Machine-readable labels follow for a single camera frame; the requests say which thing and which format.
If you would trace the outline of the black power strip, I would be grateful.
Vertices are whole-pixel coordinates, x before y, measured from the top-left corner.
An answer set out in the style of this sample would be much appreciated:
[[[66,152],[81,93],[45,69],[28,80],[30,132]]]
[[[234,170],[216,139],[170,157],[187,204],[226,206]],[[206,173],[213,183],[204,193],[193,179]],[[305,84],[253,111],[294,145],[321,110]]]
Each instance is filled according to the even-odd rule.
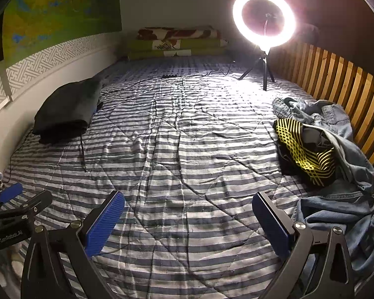
[[[178,75],[177,74],[163,74],[161,76],[162,79],[165,79],[165,78],[177,78]]]

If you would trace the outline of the green yellow wall map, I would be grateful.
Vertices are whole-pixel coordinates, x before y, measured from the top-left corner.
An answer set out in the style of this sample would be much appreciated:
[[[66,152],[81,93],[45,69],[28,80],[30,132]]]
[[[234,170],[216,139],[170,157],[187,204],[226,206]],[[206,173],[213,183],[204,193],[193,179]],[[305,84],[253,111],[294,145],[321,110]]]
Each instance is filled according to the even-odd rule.
[[[120,30],[119,0],[10,0],[2,28],[5,64],[59,43]]]

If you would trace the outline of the stacked folded blankets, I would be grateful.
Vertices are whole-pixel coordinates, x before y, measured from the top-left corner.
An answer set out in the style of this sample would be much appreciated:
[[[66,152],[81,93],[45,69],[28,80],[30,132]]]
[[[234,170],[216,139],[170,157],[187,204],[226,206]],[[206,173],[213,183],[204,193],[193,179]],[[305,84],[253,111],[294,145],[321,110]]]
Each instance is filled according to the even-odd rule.
[[[220,55],[228,46],[221,32],[212,26],[192,28],[143,27],[126,44],[129,60],[160,57]]]

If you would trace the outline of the black yellow striped garment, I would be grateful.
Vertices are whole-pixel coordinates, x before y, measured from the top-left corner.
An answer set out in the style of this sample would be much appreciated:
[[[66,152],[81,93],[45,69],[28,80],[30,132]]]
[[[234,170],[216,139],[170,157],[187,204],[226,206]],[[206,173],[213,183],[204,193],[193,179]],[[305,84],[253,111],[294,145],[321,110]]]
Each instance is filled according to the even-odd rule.
[[[323,131],[290,118],[275,120],[273,129],[283,173],[296,175],[314,188],[336,180],[335,149]]]

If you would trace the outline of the striped blue white bedspread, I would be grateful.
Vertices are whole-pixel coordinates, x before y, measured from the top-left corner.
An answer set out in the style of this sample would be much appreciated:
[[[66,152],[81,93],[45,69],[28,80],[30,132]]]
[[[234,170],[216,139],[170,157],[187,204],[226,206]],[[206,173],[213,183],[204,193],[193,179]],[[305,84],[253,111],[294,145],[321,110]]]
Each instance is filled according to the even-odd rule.
[[[5,176],[23,193],[9,207],[48,190],[37,222],[54,229],[121,191],[125,213],[96,258],[118,298],[258,298],[280,261],[252,197],[265,192],[294,218],[309,191],[281,169],[272,102],[326,99],[286,80],[264,91],[259,74],[239,77],[217,57],[110,67],[82,137],[49,146],[28,134],[17,147]]]

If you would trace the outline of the folded dark clothes stack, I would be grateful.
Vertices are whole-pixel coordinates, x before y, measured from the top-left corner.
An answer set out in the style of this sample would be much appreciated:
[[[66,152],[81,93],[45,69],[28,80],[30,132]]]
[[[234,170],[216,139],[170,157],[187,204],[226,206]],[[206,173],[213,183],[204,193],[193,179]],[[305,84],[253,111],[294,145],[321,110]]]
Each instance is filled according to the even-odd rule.
[[[34,117],[32,133],[43,145],[65,143],[86,133],[100,107],[100,80],[88,78],[60,86]]]

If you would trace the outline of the wooden slatted bed rail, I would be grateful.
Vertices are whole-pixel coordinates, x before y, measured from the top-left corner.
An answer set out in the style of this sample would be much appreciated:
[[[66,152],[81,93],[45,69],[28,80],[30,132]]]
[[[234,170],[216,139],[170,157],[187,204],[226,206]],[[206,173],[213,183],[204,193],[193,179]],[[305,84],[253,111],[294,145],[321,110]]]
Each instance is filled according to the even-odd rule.
[[[374,166],[374,76],[330,51],[301,42],[270,52],[275,73],[315,99],[341,105],[356,144]]]

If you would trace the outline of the light blue denim jeans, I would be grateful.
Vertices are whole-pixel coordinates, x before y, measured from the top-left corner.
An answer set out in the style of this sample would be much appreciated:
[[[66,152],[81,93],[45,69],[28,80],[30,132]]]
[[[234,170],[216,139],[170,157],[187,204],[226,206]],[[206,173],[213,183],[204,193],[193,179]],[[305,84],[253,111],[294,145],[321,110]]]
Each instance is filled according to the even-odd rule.
[[[306,185],[308,194],[298,201],[294,218],[316,230],[341,228],[353,272],[369,275],[374,269],[374,167],[353,141],[349,116],[326,100],[275,98],[272,107],[276,120],[290,118],[323,131],[337,158],[336,180],[322,188]]]

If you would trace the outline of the black tripod stand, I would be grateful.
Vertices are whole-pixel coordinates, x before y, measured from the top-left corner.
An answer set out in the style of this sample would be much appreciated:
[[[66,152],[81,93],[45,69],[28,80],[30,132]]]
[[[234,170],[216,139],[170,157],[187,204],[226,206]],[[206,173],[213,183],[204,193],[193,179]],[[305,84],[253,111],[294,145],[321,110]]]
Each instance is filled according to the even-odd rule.
[[[257,68],[261,64],[262,68],[262,76],[263,76],[263,90],[268,90],[268,78],[271,79],[273,83],[275,83],[275,78],[273,72],[270,69],[270,65],[268,64],[268,53],[265,51],[261,51],[259,57],[254,62],[254,64],[248,68],[239,78],[238,80],[243,80],[249,73],[251,73],[255,68]]]

